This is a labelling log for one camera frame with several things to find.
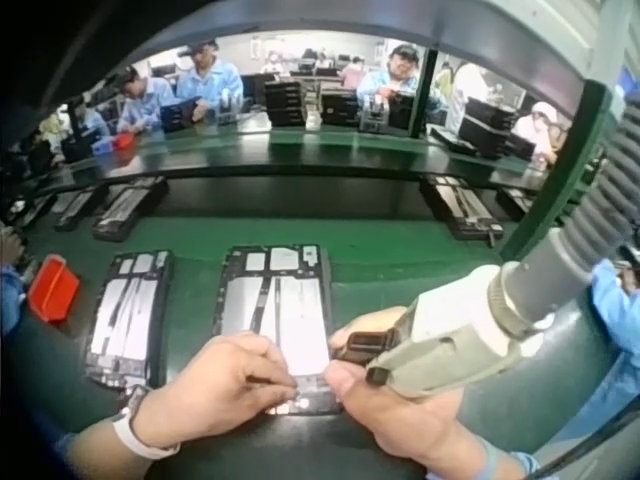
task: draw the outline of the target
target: blue uniform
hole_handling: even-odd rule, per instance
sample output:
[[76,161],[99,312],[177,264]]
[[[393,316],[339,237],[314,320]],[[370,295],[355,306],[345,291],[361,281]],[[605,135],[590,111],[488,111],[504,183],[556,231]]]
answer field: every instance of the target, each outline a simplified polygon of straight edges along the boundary
[[146,128],[160,124],[160,107],[173,105],[176,97],[171,85],[164,78],[147,78],[147,91],[142,98],[127,98],[118,121],[118,132],[127,131],[129,127],[144,123]]
[[590,435],[640,395],[640,293],[622,290],[608,260],[594,268],[591,289],[593,305],[620,352],[591,398],[552,442]]
[[[388,70],[367,73],[356,90],[358,102],[362,104],[365,97],[374,95],[382,87],[389,86],[391,83],[391,75],[389,75]],[[418,79],[416,77],[410,77],[400,84],[398,90],[400,92],[415,94],[417,88]],[[435,113],[441,110],[445,103],[442,94],[437,89],[431,88],[429,91],[429,101],[427,102],[427,112]]]
[[102,115],[91,108],[87,108],[82,125],[89,130],[97,129],[103,138],[111,135],[107,122],[104,121]]
[[220,103],[225,89],[232,99],[244,95],[242,80],[235,65],[216,60],[204,78],[198,75],[195,68],[183,73],[178,79],[176,96],[180,100],[200,97],[213,107]]

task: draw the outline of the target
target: left hand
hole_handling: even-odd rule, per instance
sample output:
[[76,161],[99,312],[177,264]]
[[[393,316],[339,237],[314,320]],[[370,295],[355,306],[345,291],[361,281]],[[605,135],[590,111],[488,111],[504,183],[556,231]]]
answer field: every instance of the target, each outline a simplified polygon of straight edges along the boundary
[[219,435],[295,398],[295,386],[282,353],[266,337],[218,336],[175,380],[147,395],[133,429],[157,448]]
[[206,115],[207,110],[209,110],[210,108],[209,104],[202,99],[198,100],[196,104],[197,104],[197,107],[193,110],[193,116],[191,117],[191,120],[193,120],[193,123],[197,123],[200,120],[202,120]]

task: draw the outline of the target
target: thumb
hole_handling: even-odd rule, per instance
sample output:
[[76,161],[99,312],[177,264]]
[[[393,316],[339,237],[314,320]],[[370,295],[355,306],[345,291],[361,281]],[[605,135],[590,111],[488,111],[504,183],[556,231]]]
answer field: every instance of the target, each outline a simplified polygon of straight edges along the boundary
[[264,385],[245,393],[249,404],[257,412],[293,400],[297,394],[295,388],[282,385]]

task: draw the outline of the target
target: person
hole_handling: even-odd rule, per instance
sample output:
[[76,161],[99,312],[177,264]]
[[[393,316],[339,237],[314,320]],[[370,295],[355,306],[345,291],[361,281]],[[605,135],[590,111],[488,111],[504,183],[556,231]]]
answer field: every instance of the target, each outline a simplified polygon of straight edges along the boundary
[[275,73],[277,75],[289,75],[282,65],[282,58],[278,52],[271,51],[267,57],[267,63],[260,68],[260,73]]
[[593,269],[591,301],[618,356],[589,400],[552,443],[592,434],[640,395],[640,292],[631,268],[620,275],[609,260]]
[[481,102],[487,101],[489,87],[482,77],[483,74],[484,69],[473,63],[463,62],[453,76],[451,101],[444,126],[456,135],[462,125],[469,97]]
[[[369,72],[365,75],[357,89],[358,101],[363,104],[367,97],[380,95],[389,99],[396,92],[415,94],[418,88],[416,69],[420,64],[418,50],[408,43],[395,47],[389,55],[386,70]],[[427,111],[434,112],[442,108],[442,95],[431,88]]]
[[327,58],[327,54],[324,52],[320,52],[318,54],[318,59],[316,60],[316,68],[331,68],[333,62]]
[[533,152],[532,166],[537,170],[545,170],[556,161],[556,154],[551,147],[549,126],[558,121],[556,109],[545,102],[538,102],[531,108],[531,113],[518,119],[512,132],[536,147]]
[[[21,246],[10,231],[1,241],[3,328],[8,320],[13,329],[22,286],[12,264]],[[357,318],[331,337],[330,346],[339,350],[355,331],[386,330],[404,311],[396,307]],[[388,454],[424,465],[432,478],[516,480],[537,468],[532,457],[504,453],[456,421],[462,390],[413,402],[368,386],[364,373],[362,367],[332,361],[324,378],[346,412]],[[138,397],[129,413],[51,441],[79,478],[143,478],[154,459],[177,453],[180,444],[221,435],[296,395],[295,379],[269,339],[252,332],[217,336],[174,380]]]
[[139,134],[160,124],[160,107],[173,105],[176,97],[164,78],[141,77],[130,66],[115,77],[115,85],[126,97],[116,130]]
[[71,107],[74,109],[76,118],[78,119],[78,126],[80,128],[86,128],[87,130],[96,129],[100,132],[102,137],[111,136],[109,126],[104,121],[102,115],[93,108],[88,108],[84,101],[84,97],[78,97],[73,100]]
[[356,90],[365,76],[364,58],[353,57],[349,65],[340,72],[342,86],[351,90]]
[[453,88],[453,68],[449,62],[445,61],[442,64],[442,68],[440,72],[438,72],[438,75],[436,75],[434,83],[436,88],[442,93],[442,96],[447,101],[450,101]]
[[193,67],[180,75],[176,96],[181,100],[198,98],[193,112],[193,121],[201,121],[208,111],[218,108],[228,99],[242,100],[244,91],[238,69],[218,58],[215,40],[191,44],[180,53],[190,56]]

